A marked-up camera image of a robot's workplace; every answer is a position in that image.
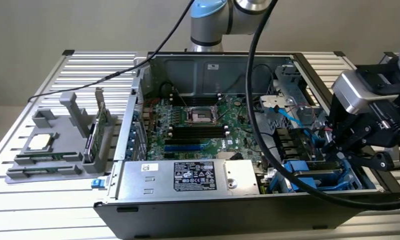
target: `blue latch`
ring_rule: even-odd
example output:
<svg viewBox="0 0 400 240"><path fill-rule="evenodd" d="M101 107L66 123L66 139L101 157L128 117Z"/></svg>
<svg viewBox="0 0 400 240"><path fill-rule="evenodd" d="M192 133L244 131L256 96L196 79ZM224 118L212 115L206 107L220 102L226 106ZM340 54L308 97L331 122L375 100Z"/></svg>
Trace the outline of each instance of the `blue latch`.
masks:
<svg viewBox="0 0 400 240"><path fill-rule="evenodd" d="M283 166L291 173L300 172L300 171L309 171L307 162L303 160L287 161L287 163ZM312 177L300 177L299 180L301 180L312 188L315 189L317 188L315 179ZM293 183L291 183L291 186L295 192L300 190L299 186L296 186Z"/></svg>
<svg viewBox="0 0 400 240"><path fill-rule="evenodd" d="M93 179L90 184L92 189L104 189L105 188L105 180L104 179Z"/></svg>

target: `expansion slot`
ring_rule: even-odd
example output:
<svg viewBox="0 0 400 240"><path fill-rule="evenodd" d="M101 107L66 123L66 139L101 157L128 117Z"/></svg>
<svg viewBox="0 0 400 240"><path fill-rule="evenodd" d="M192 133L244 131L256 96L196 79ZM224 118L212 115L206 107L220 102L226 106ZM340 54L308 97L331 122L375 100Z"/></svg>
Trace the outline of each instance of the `expansion slot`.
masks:
<svg viewBox="0 0 400 240"><path fill-rule="evenodd" d="M96 122L92 134L89 135L86 146L84 149L85 162L93 163L101 150L101 143L104 138L104 130L106 125L106 108L105 104L100 103L100 110L97 112Z"/></svg>
<svg viewBox="0 0 400 240"><path fill-rule="evenodd" d="M17 154L16 158L22 159L22 158L29 158L33 163L38 162L50 162L50 161L62 161L64 156L70 156L76 155L76 152L58 152L58 153L33 153L33 154Z"/></svg>
<svg viewBox="0 0 400 240"><path fill-rule="evenodd" d="M196 152L201 151L201 145L181 145L181 146L164 146L165 152Z"/></svg>
<svg viewBox="0 0 400 240"><path fill-rule="evenodd" d="M201 144L198 139L169 139L164 140L165 145L197 145Z"/></svg>
<svg viewBox="0 0 400 240"><path fill-rule="evenodd" d="M29 178L41 174L78 175L81 173L77 165L49 166L49 167L13 167L6 170L6 175L13 178Z"/></svg>

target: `power supply label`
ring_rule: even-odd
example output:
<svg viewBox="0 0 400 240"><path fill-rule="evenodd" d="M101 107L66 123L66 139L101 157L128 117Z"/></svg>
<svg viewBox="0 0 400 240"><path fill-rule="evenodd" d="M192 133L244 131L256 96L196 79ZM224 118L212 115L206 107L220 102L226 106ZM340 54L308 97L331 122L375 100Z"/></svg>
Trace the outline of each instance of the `power supply label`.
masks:
<svg viewBox="0 0 400 240"><path fill-rule="evenodd" d="M173 189L177 192L216 190L213 162L174 162Z"/></svg>

